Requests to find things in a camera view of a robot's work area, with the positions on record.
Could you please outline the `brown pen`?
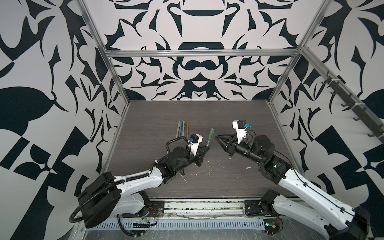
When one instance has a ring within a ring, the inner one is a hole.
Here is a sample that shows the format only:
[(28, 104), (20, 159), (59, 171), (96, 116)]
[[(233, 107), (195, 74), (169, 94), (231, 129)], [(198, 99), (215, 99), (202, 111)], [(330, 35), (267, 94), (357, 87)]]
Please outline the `brown pen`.
[(186, 121), (186, 138), (189, 139), (189, 122)]

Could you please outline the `tan pen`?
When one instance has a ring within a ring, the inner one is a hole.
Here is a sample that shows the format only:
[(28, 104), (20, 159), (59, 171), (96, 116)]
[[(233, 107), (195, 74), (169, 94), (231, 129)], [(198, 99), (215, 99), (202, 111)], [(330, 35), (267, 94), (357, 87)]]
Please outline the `tan pen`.
[(176, 137), (180, 137), (181, 123), (181, 121), (178, 121)]

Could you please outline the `blue pen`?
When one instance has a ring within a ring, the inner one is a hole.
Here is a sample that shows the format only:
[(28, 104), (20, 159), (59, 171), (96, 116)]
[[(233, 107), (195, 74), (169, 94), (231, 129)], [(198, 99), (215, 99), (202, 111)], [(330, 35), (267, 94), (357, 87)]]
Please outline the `blue pen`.
[(180, 137), (183, 135), (183, 134), (182, 134), (182, 128), (183, 128), (183, 122), (181, 123)]

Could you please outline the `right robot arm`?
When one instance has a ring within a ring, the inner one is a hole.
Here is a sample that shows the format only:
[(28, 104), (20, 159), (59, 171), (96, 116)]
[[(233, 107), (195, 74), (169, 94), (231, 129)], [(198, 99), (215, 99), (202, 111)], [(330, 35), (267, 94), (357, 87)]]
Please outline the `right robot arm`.
[(328, 195), (299, 174), (291, 164), (274, 154), (275, 145), (265, 136), (256, 136), (251, 144), (235, 134), (218, 135), (216, 141), (230, 156), (239, 154), (259, 165), (267, 179), (289, 190), (307, 206), (268, 190), (258, 210), (267, 215), (284, 215), (317, 231), (330, 240), (366, 240), (370, 232), (370, 213), (353, 208)]

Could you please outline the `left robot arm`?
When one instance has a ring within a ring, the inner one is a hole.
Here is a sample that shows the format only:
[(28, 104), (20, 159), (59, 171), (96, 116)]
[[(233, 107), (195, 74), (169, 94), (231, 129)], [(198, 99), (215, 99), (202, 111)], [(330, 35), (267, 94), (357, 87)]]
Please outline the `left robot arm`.
[(146, 215), (152, 205), (145, 190), (169, 183), (179, 172), (192, 164), (201, 166), (210, 147), (199, 147), (195, 154), (188, 148), (176, 147), (151, 165), (149, 170), (127, 176), (101, 174), (78, 195), (78, 207), (69, 221), (83, 221), (93, 228), (110, 216), (122, 214)]

